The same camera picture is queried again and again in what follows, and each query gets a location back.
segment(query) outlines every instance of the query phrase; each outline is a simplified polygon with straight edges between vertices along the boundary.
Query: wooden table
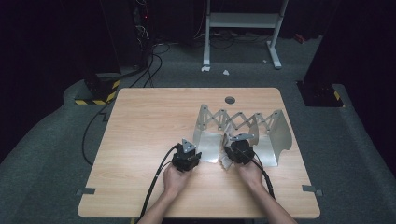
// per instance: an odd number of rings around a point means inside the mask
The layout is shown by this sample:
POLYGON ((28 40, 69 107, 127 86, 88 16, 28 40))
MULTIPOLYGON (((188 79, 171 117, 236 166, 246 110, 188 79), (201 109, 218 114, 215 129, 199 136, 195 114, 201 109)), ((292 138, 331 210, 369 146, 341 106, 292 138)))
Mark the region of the wooden table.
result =
MULTIPOLYGON (((290 126, 292 146, 280 154, 278 167, 266 168, 276 200, 293 216, 320 214, 316 196, 302 190, 310 186, 289 116, 279 90, 274 88, 197 88, 120 90, 78 208, 82 217, 139 217, 149 185, 165 153, 182 138, 192 142, 201 104, 213 111, 227 109, 246 115, 271 115, 282 109, 290 126), (233 105, 225 103, 235 98, 233 105)), ((150 207, 163 191, 162 177, 151 194, 150 207)), ((187 188, 167 217, 264 217, 241 183, 234 167, 200 162, 187 188)))

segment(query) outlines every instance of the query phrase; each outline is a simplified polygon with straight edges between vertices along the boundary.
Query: black cable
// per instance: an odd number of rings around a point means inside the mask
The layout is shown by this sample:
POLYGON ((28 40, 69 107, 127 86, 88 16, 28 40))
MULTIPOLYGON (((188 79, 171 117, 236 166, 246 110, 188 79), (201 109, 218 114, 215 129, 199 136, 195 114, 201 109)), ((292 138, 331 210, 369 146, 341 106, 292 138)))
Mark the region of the black cable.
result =
POLYGON ((167 164, 171 163, 171 161, 167 162, 166 164, 163 165, 161 169, 163 169, 167 164))
POLYGON ((236 148, 236 150, 238 150, 244 157, 248 158, 250 161, 253 161, 253 163, 257 167, 259 167, 260 171, 262 171, 262 175, 264 176, 265 183, 267 184, 268 193, 275 199, 274 188, 272 186, 272 183, 271 183, 271 180, 270 180, 270 176, 264 171, 264 168, 262 167, 262 162, 260 161, 260 158, 256 154, 256 152, 254 152, 254 154, 259 158, 259 162, 260 162, 261 165, 259 165, 256 161, 251 159, 249 156, 245 155, 245 153, 243 153, 239 148, 236 148))
POLYGON ((152 56, 156 56, 160 60, 160 66, 157 68, 157 70, 155 70, 155 72, 152 75, 149 76, 148 80, 145 82, 145 85, 143 87, 146 87, 148 82, 150 82, 152 80, 152 78, 158 73, 158 71, 163 66, 163 59, 160 56, 158 56, 157 54, 152 54, 152 56))
POLYGON ((226 46, 226 47, 222 47, 222 48, 220 48, 220 47, 217 47, 217 46, 215 46, 214 44, 212 44, 212 41, 210 42, 210 46, 212 47, 212 48, 214 48, 214 49, 228 49, 228 48, 230 48, 234 43, 235 43, 235 39, 231 36, 231 38, 229 38, 229 39, 218 39, 218 40, 220 40, 220 41, 230 41, 230 40, 232 40, 232 42, 231 42, 231 44, 230 45, 228 45, 228 46, 226 46))
POLYGON ((205 9, 206 9, 206 7, 205 7, 205 6, 206 6, 206 0, 204 0, 203 2, 204 2, 204 4, 203 4, 203 6, 202 6, 202 18, 201 18, 201 23, 200 23, 200 25, 199 25, 198 31, 195 33, 195 35, 193 36, 193 38, 195 38, 195 37, 198 36, 199 32, 200 32, 201 29, 202 29, 202 25, 204 24, 205 9))
POLYGON ((262 166, 260 166, 256 161, 254 160, 250 160, 250 161, 253 161, 253 163, 256 164, 256 166, 259 167, 259 169, 262 171, 262 175, 264 176, 265 183, 267 184, 268 187, 268 192, 275 199, 274 188, 272 186, 270 176, 264 171, 264 168, 262 168, 262 166))
POLYGON ((271 37, 270 35, 257 35, 257 36, 248 36, 248 37, 254 37, 253 39, 249 39, 249 40, 245 40, 245 39, 237 39, 237 37, 245 37, 245 36, 235 36, 235 42, 236 43, 257 43, 257 42, 262 42, 262 41, 266 41, 269 37, 271 37))
POLYGON ((143 215, 145 215, 146 209, 147 209, 148 203, 149 203, 149 197, 151 196, 151 192, 154 190, 155 183, 157 182, 158 176, 160 176, 161 170, 162 170, 163 167, 167 164, 167 163, 166 163, 165 165, 163 165, 163 163, 166 161, 166 159, 168 158, 169 154, 170 154, 175 148, 178 148, 179 146, 180 146, 180 143, 177 143, 177 145, 174 145, 171 149, 169 149, 169 151, 166 153, 165 157, 163 158, 163 161, 161 162, 160 166, 158 167, 158 170, 157 170, 157 172, 155 173, 155 176, 154 176, 154 178, 152 179, 151 185, 150 185, 150 187, 149 187, 149 189, 148 189, 148 194, 146 195, 146 200, 145 200, 145 202, 144 202, 144 204, 143 204, 142 212, 140 213, 140 218, 141 218, 143 215))
MULTIPOLYGON (((152 55, 152 53, 151 53, 151 60, 154 61, 154 56, 152 55)), ((151 88, 154 88, 154 83, 152 82, 152 74, 151 74, 150 69, 148 70, 148 81, 149 81, 150 87, 151 87, 151 88)))
POLYGON ((84 158, 84 161, 87 162, 90 166, 93 166, 93 162, 89 161, 87 158, 87 155, 85 155, 85 138, 87 136, 87 132, 91 127, 91 124, 93 123, 93 121, 96 119, 96 117, 98 115, 104 115, 103 117, 103 121, 108 121, 108 119, 106 119, 107 113, 103 113, 103 111, 109 106, 111 105, 115 100, 113 99, 113 101, 107 105, 105 105, 102 109, 100 109, 95 116, 93 116, 93 118, 90 120, 90 123, 88 123, 87 127, 85 128, 84 134, 82 135, 82 141, 81 141, 81 153, 82 153, 82 157, 84 158))
POLYGON ((146 69, 146 67, 143 66, 143 67, 140 67, 140 68, 139 68, 138 70, 136 70, 136 71, 133 71, 133 72, 124 74, 124 75, 122 75, 122 76, 120 76, 120 77, 101 77, 100 79, 103 80, 103 81, 118 81, 118 80, 125 79, 125 78, 127 78, 127 77, 133 77, 133 76, 135 76, 135 75, 141 73, 141 72, 142 72, 143 70, 145 70, 145 69, 146 69))
POLYGON ((152 62, 153 62, 153 60, 151 60, 148 68, 146 69, 146 71, 134 83, 132 83, 132 85, 129 86, 129 88, 132 88, 149 71, 150 67, 152 66, 152 62))
POLYGON ((152 53, 153 54, 157 54, 157 55, 163 54, 163 53, 166 53, 171 48, 171 46, 169 44, 167 44, 167 43, 157 44, 157 45, 154 46, 154 48, 157 48, 158 46, 163 46, 163 45, 165 45, 168 48, 166 50, 163 50, 163 51, 160 51, 160 52, 154 52, 154 49, 153 49, 152 53))

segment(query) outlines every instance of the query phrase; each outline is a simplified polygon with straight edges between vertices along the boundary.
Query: black controller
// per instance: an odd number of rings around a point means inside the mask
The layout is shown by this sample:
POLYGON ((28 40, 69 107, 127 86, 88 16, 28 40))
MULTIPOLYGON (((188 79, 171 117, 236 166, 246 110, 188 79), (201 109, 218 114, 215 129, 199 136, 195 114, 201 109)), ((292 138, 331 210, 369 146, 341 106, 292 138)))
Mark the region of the black controller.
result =
POLYGON ((202 152, 196 154, 196 147, 183 139, 183 145, 177 145, 172 164, 181 172, 189 171, 198 165, 202 152))
POLYGON ((253 147, 248 140, 234 141, 230 147, 224 147, 228 158, 236 163, 249 163, 254 157, 253 147))

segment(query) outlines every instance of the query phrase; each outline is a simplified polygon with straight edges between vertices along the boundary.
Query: white stand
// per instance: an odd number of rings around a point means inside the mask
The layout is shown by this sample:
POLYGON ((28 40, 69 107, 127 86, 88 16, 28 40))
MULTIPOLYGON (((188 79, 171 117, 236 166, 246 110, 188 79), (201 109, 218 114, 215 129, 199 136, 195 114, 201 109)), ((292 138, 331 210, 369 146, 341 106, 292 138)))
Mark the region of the white stand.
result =
POLYGON ((280 26, 285 16, 286 6, 289 0, 283 0, 279 13, 211 13, 210 0, 207 0, 205 47, 204 47, 204 67, 210 67, 210 28, 211 27, 242 27, 242 28, 272 28, 274 34, 271 41, 267 41, 275 69, 282 68, 275 50, 277 36, 280 26))

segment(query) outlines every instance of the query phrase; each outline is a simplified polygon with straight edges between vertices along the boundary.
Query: black curtain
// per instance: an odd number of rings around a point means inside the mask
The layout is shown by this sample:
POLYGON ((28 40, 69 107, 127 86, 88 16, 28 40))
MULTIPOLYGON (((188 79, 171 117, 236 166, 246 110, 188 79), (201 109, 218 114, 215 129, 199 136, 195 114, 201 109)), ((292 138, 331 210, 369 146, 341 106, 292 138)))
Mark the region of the black curtain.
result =
POLYGON ((306 40, 324 35, 340 0, 289 0, 279 36, 306 40))
POLYGON ((396 174, 396 2, 341 1, 304 84, 341 83, 366 132, 396 174))
POLYGON ((80 78, 61 43, 57 0, 0 3, 0 162, 80 78))

